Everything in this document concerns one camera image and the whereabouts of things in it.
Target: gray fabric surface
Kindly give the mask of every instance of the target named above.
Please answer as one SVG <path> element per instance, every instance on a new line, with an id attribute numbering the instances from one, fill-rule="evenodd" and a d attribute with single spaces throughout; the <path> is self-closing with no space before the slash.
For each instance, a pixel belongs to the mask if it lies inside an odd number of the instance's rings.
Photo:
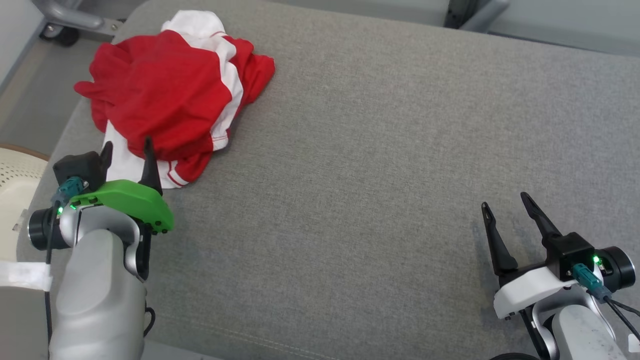
<path id="1" fill-rule="evenodd" d="M 495 317 L 480 212 L 542 260 L 520 191 L 640 263 L 640 59 L 245 0 L 152 1 L 115 41 L 179 9 L 216 12 L 277 70 L 202 177 L 165 193 L 152 340 L 225 360 L 534 354 Z M 84 99 L 52 161 L 101 140 Z M 48 170 L 32 209 L 54 188 Z M 23 234 L 19 258 L 44 254 Z M 639 289 L 616 295 L 640 307 Z"/>

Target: red and white shirt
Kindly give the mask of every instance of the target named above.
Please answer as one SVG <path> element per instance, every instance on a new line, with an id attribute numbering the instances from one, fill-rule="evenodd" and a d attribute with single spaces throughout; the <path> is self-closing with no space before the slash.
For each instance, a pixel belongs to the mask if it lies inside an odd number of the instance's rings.
<path id="1" fill-rule="evenodd" d="M 101 45 L 90 72 L 93 83 L 75 90 L 92 100 L 93 121 L 113 143 L 107 181 L 140 180 L 151 136 L 162 187 L 179 188 L 228 144 L 234 117 L 260 95 L 275 64 L 228 36 L 216 14 L 181 10 L 158 35 Z"/>

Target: connector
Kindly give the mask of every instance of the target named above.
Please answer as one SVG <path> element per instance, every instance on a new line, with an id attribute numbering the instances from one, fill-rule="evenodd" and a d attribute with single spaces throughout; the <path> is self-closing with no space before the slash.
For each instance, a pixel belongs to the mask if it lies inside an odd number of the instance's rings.
<path id="1" fill-rule="evenodd" d="M 82 193 L 85 188 L 84 181 L 80 177 L 72 176 L 58 187 L 56 193 L 51 197 L 51 203 L 55 204 L 57 201 L 60 204 L 60 209 L 64 208 L 72 197 Z"/>
<path id="2" fill-rule="evenodd" d="M 607 289 L 602 281 L 598 279 L 598 277 L 591 271 L 585 264 L 576 264 L 572 268 L 573 278 L 578 280 L 578 283 L 585 288 L 589 294 L 591 294 L 594 298 L 598 300 L 599 303 L 604 304 L 605 297 L 609 297 L 611 299 L 612 294 L 609 289 Z"/>

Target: black cable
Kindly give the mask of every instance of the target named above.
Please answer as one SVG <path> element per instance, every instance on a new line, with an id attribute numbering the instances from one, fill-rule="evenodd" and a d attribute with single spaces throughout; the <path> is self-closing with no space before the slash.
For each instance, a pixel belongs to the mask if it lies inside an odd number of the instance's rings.
<path id="1" fill-rule="evenodd" d="M 615 301 L 615 300 L 613 300 L 613 299 L 610 299 L 610 301 L 611 301 L 613 304 L 615 304 L 616 306 L 618 306 L 620 309 L 622 309 L 622 310 L 626 310 L 626 311 L 628 311 L 629 313 L 634 313 L 634 314 L 636 314 L 637 316 L 640 316 L 640 311 L 638 311 L 638 310 L 634 309 L 633 307 L 630 307 L 630 306 L 624 305 L 624 304 L 622 304 L 621 302 L 619 302 L 619 301 Z"/>
<path id="2" fill-rule="evenodd" d="M 620 320 L 622 320 L 623 323 L 625 323 L 625 325 L 629 328 L 629 330 L 631 330 L 631 332 L 633 332 L 633 334 L 636 336 L 636 338 L 638 339 L 638 341 L 640 341 L 640 334 L 638 333 L 638 330 L 636 330 L 636 328 L 631 325 L 631 323 L 629 322 L 629 320 L 627 320 L 627 317 L 625 317 L 625 315 L 622 313 L 622 311 L 620 311 L 620 309 L 618 309 L 618 307 L 616 306 L 616 304 L 614 304 L 611 301 L 611 298 L 609 298 L 608 296 L 604 297 L 604 300 L 607 302 L 607 304 L 611 307 L 611 309 L 613 310 L 614 313 L 616 313 L 616 315 L 618 315 L 618 317 L 620 318 Z"/>
<path id="3" fill-rule="evenodd" d="M 58 215 L 58 208 L 60 207 L 60 201 L 56 200 L 51 208 L 51 223 L 49 224 L 49 236 L 47 237 L 47 258 L 45 264 L 51 265 L 51 253 L 53 252 L 53 230 L 56 225 L 56 216 Z M 49 291 L 44 292 L 44 310 L 47 316 L 47 344 L 51 344 L 51 335 L 53 334 L 53 321 L 51 320 L 51 293 Z"/>
<path id="4" fill-rule="evenodd" d="M 151 321 L 149 321 L 149 325 L 147 325 L 145 332 L 142 333 L 143 337 L 147 336 L 149 331 L 151 331 L 151 328 L 154 326 L 154 323 L 156 322 L 156 312 L 151 307 L 145 307 L 145 313 L 151 314 Z"/>
<path id="5" fill-rule="evenodd" d="M 51 224 L 49 224 L 49 236 L 47 237 L 47 259 L 45 264 L 51 264 L 51 253 L 53 251 L 53 229 L 56 226 L 56 217 L 58 216 L 58 208 L 60 207 L 60 201 L 56 200 L 51 208 Z"/>
<path id="6" fill-rule="evenodd" d="M 539 360 L 535 356 L 523 354 L 521 352 L 508 352 L 507 354 L 500 354 L 492 357 L 489 360 Z"/>

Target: floor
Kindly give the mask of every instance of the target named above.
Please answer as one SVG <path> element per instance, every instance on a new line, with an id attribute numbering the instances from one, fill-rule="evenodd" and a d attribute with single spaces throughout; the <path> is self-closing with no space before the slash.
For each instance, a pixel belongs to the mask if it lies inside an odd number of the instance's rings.
<path id="1" fill-rule="evenodd" d="M 85 0 L 80 10 L 126 18 L 144 0 Z M 75 83 L 91 80 L 89 64 L 102 41 L 83 34 L 72 47 L 36 39 L 0 94 L 0 143 L 50 155 L 80 95 Z"/>

